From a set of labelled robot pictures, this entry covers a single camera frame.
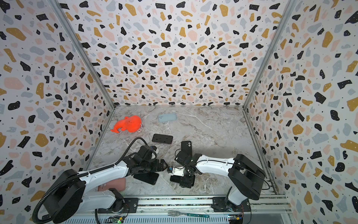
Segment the black phone case camera cutout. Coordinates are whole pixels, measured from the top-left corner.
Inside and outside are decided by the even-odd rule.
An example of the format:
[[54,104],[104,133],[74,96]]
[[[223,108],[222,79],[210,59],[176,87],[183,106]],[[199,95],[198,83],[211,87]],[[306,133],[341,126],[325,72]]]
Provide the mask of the black phone case camera cutout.
[[181,150],[186,152],[190,157],[192,157],[192,142],[191,141],[182,141]]

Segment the blue phone black screen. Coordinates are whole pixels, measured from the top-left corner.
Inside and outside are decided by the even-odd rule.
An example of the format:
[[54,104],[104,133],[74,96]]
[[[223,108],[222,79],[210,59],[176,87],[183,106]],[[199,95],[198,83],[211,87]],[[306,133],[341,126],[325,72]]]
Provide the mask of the blue phone black screen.
[[178,184],[183,184],[184,183],[183,176],[172,175],[170,177],[170,181],[174,182],[174,183],[178,183]]

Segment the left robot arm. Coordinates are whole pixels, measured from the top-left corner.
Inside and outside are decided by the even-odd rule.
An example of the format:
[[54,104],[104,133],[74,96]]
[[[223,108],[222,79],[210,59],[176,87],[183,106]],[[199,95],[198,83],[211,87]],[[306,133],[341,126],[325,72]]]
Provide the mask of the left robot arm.
[[81,172],[66,170],[36,205],[32,219],[36,224],[58,224],[81,211],[105,209],[116,213],[129,210],[124,197],[115,187],[100,192],[94,189],[113,180],[158,173],[167,168],[165,160],[157,158],[155,146],[143,145],[138,152],[123,154],[110,165]]

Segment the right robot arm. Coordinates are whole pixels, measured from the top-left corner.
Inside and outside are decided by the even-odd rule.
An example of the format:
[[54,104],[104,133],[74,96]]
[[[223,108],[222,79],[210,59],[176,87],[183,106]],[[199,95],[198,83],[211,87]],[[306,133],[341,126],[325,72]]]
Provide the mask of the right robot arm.
[[191,188],[195,182],[195,174],[215,174],[228,177],[234,187],[226,195],[225,204],[233,209],[247,199],[259,200],[265,183],[265,172],[242,154],[235,158],[214,158],[202,154],[190,156],[180,151],[175,157],[180,167],[167,169],[182,188]]

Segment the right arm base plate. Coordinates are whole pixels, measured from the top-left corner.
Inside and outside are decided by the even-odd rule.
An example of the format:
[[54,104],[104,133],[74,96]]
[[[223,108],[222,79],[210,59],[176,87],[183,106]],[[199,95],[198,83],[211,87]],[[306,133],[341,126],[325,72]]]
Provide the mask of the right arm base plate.
[[240,205],[234,205],[229,202],[225,197],[212,198],[211,208],[214,212],[250,212],[249,200],[244,200]]

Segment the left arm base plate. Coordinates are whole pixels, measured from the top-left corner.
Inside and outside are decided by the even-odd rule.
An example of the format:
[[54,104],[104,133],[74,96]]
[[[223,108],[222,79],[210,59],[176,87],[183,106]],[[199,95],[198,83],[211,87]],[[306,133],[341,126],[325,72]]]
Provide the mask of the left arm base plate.
[[136,213],[139,205],[139,198],[128,197],[124,198],[121,203],[115,202],[115,205],[109,209],[98,209],[98,214],[115,214],[123,215],[128,213]]

